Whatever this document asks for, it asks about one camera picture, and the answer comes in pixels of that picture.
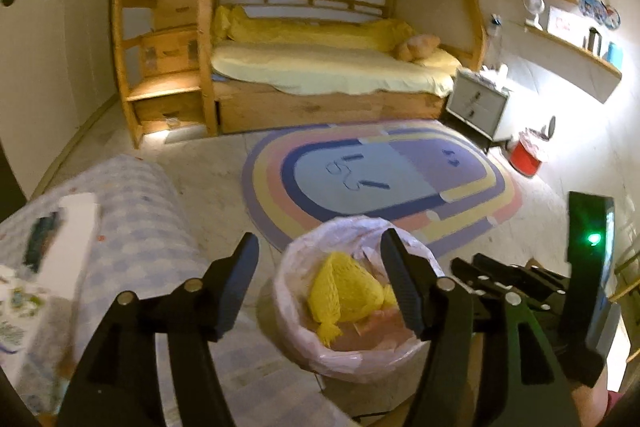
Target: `green led light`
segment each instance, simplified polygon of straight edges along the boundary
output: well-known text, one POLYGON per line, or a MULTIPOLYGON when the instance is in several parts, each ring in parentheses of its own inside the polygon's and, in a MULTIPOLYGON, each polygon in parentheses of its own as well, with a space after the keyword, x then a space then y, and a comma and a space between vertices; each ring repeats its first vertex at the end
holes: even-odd
POLYGON ((591 243, 592 247, 596 247, 600 241, 602 241, 601 233, 590 233, 587 237, 587 241, 591 243))

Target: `white fan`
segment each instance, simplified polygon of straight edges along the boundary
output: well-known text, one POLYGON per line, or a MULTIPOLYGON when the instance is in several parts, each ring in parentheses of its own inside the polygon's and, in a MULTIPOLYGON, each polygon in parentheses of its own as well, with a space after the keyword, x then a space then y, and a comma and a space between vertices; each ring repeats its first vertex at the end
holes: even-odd
POLYGON ((545 2, 543 0, 524 0, 524 7, 534 16, 533 19, 526 19, 524 23, 541 30, 540 14, 545 10, 545 2))

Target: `screw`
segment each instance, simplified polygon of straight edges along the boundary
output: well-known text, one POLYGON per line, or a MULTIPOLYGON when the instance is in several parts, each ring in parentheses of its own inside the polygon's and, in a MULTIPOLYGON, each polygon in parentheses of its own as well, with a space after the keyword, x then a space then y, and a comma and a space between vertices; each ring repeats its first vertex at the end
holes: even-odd
POLYGON ((449 279, 449 277, 440 277, 436 282, 436 286, 444 292, 450 292, 456 287, 456 283, 449 279))
POLYGON ((520 298, 520 296, 517 293, 514 293, 514 292, 507 293, 507 295, 504 296, 504 299, 511 306, 517 306, 518 304, 520 304, 522 302, 522 299, 520 298))
POLYGON ((184 289, 189 293, 194 293, 202 290, 202 279, 189 279, 184 283, 184 289))
POLYGON ((133 292, 122 292, 120 295, 118 295, 118 304, 120 304, 121 306, 131 304, 134 297, 135 295, 133 292))

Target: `bed sheet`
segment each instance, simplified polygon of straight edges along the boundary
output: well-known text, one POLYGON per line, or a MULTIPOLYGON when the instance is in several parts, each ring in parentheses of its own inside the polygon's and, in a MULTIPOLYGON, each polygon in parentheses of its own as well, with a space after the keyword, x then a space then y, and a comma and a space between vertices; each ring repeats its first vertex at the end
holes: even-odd
POLYGON ((289 94, 357 95, 386 90, 428 92, 443 98, 453 90, 453 79, 445 71, 401 62, 375 50, 223 41, 215 47, 211 64, 229 78, 270 84, 289 94))
MULTIPOLYGON (((164 295, 186 279, 204 274, 209 261, 190 233, 177 192, 162 168, 133 156, 116 156, 31 201, 0 224, 0 264, 21 269, 31 225, 75 192, 94 192, 101 206, 100 225, 92 246, 78 302, 73 335, 79 360, 113 299, 124 290, 140 298, 164 295)), ((168 427, 181 425, 168 367, 166 338, 157 336, 159 380, 168 427)), ((290 362, 265 337, 255 319, 241 312, 236 327, 221 342, 209 344, 218 378, 238 427, 342 427, 351 420, 319 392, 313 374, 290 362)), ((41 412, 54 386, 55 367, 41 353, 29 354, 30 378, 20 396, 32 412, 41 412)))

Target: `nightstand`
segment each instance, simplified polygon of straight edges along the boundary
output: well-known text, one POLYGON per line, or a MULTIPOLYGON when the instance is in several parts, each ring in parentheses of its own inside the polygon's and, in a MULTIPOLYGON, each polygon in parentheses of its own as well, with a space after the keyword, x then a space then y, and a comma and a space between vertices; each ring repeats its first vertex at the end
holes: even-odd
POLYGON ((491 146, 510 140, 523 129, 518 114, 522 100, 517 90, 498 90, 478 73, 460 69, 449 95, 447 112, 487 138, 491 146))

